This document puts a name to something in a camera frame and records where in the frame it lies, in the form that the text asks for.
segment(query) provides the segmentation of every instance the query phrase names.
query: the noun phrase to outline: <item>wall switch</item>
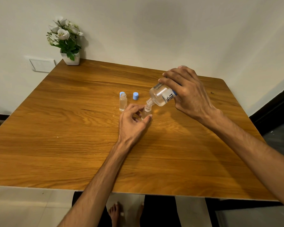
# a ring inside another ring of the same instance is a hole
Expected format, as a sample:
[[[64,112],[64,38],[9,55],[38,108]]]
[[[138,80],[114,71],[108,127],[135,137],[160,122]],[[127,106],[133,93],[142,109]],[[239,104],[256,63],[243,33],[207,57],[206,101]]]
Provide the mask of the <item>wall switch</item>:
[[[55,60],[45,59],[45,58],[36,58],[25,56],[29,61],[30,67],[34,72],[46,72],[49,73],[53,70],[55,65]]]

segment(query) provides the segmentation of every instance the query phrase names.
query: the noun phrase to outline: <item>hand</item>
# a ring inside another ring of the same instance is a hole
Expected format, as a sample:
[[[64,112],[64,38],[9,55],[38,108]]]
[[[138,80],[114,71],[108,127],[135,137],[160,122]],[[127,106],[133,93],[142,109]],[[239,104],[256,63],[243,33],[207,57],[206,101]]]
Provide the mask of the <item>hand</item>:
[[[175,107],[189,117],[201,122],[217,110],[211,103],[203,83],[194,70],[179,66],[163,73],[159,82],[177,93]]]
[[[118,142],[125,144],[128,148],[131,148],[137,142],[142,132],[151,121],[152,115],[146,116],[142,121],[133,117],[134,114],[141,117],[139,111],[143,110],[144,107],[145,105],[130,104],[120,115]]]

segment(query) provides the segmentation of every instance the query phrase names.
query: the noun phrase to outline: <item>blue bottle cap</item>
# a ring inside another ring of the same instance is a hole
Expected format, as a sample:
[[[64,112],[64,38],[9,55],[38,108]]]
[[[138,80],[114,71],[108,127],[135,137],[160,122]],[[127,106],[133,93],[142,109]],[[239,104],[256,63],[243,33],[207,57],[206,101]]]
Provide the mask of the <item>blue bottle cap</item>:
[[[139,93],[138,92],[134,92],[133,93],[133,99],[137,100],[139,98]]]
[[[125,92],[120,92],[119,98],[121,98],[121,94],[122,94],[122,93],[125,93]]]

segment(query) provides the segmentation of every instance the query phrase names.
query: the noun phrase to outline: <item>wood grain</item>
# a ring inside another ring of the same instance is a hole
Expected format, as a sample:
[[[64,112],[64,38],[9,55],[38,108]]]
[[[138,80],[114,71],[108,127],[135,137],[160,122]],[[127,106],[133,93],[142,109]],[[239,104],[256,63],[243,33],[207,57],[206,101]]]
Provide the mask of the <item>wood grain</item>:
[[[128,103],[144,104],[162,73],[62,60],[0,127],[0,185],[83,190],[117,141],[119,92]],[[222,79],[200,79],[217,108],[263,140]],[[113,191],[275,200],[226,144],[174,101],[153,107],[151,125]]]

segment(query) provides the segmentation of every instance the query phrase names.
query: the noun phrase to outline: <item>white square pot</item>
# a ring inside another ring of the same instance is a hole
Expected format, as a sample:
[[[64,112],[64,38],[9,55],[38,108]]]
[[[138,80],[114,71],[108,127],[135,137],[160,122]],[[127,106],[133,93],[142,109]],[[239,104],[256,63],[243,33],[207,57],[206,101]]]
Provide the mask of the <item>white square pot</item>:
[[[80,63],[80,52],[74,54],[75,55],[75,60],[72,61],[70,58],[67,57],[66,53],[61,53],[61,56],[64,60],[64,62],[67,64],[67,65],[79,65]]]

